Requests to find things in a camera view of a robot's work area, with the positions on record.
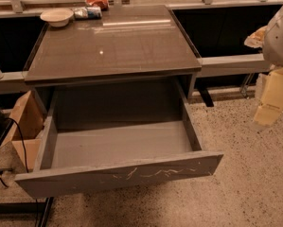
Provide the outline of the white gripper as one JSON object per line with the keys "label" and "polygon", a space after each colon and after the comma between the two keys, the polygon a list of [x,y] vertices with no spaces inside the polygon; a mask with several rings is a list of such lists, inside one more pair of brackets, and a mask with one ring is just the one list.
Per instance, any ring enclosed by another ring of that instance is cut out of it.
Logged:
{"label": "white gripper", "polygon": [[283,67],[267,76],[260,101],[263,105],[257,107],[254,121],[261,126],[271,126],[281,115],[278,109],[283,109]]}

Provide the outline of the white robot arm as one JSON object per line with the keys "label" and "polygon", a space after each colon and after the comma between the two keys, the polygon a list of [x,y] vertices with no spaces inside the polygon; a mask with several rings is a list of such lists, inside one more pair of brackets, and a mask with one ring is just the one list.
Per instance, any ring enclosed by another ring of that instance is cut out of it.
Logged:
{"label": "white robot arm", "polygon": [[244,44],[261,48],[270,64],[268,75],[256,80],[256,109],[253,121],[261,127],[272,126],[283,112],[283,6],[270,20],[246,38]]}

